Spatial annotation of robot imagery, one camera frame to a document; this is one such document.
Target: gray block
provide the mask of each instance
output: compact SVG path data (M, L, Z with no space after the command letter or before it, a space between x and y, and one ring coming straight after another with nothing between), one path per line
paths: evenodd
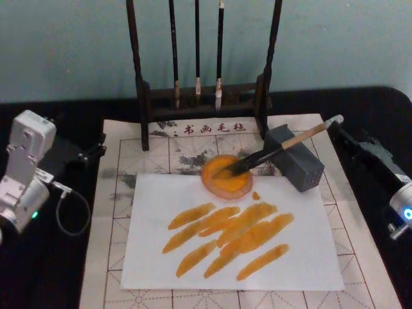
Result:
M264 148L276 147L294 136L287 124L276 127L267 131ZM302 143L283 151L271 161L300 192L316 187L324 170L322 162Z

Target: paper sheet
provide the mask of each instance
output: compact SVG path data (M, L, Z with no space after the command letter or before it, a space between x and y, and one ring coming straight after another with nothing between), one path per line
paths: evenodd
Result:
M199 176L138 174L122 273L127 289L238 289L238 290L343 290L341 271L331 228L318 188L298 192L284 177L256 176L253 190L237 201L225 201L204 189ZM241 210L260 201L274 204L275 215L291 212L295 220L276 237L248 254L242 254L208 279L203 273L218 257L215 250L180 278L181 260L202 244L216 239L195 237L168 254L164 245L181 229L168 230L181 211L202 203L218 208L237 205ZM289 251L242 281L239 271L271 248L286 243Z

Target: calligraphy brush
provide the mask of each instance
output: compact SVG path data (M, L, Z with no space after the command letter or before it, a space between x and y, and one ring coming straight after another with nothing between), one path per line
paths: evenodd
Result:
M342 115L334 116L331 119L328 119L327 121L323 122L322 124L319 124L299 135L296 135L295 137L289 140L284 141L281 145L275 148L264 149L264 150L260 150L255 153L252 153L246 158L224 167L223 169L218 171L215 175L213 175L213 178L229 179L235 176L239 176L256 166L261 165L262 163L272 158L273 156L278 155L282 151L288 148L291 148L293 145L296 145L299 142L302 142L303 140L306 140L307 138L310 138L311 136L314 136L317 133L320 133L328 129L330 125L332 124L332 122L334 121L338 123L342 123L343 116Z
M223 49L223 14L225 13L225 2L219 0L219 21L218 21L218 63L217 63L217 76L216 76L216 111L221 106L221 54Z
M170 29L172 33L172 53L173 53L173 77L174 77L174 101L176 108L180 103L180 87L178 72L178 45L176 43L176 23L174 20L174 1L169 0Z
M194 26L196 32L196 96L200 98L200 29L199 29L199 0L194 2Z

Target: bamboo brush handle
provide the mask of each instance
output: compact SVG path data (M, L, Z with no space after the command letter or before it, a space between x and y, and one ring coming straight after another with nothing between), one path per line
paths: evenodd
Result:
M286 149L292 147L293 145L296 145L297 143L300 143L300 142L306 140L307 138L310 138L311 136L314 136L317 133L322 132L324 130L326 130L325 123L318 124L317 126L311 128L311 129L309 129L309 130L307 130L307 131L305 131L305 132L303 132L299 135L296 135L295 137L293 137L293 138L291 138L287 141L284 141L282 143L282 148L286 150Z

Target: light blue wall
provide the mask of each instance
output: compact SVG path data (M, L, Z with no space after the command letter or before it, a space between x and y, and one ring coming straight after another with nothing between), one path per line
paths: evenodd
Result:
M124 0L0 0L0 102L135 96ZM216 78L218 1L201 3ZM273 0L227 0L223 83L262 72ZM143 75L172 88L167 0L135 0ZM194 0L175 0L180 81L194 85ZM412 98L412 0L286 0L271 90L388 85Z

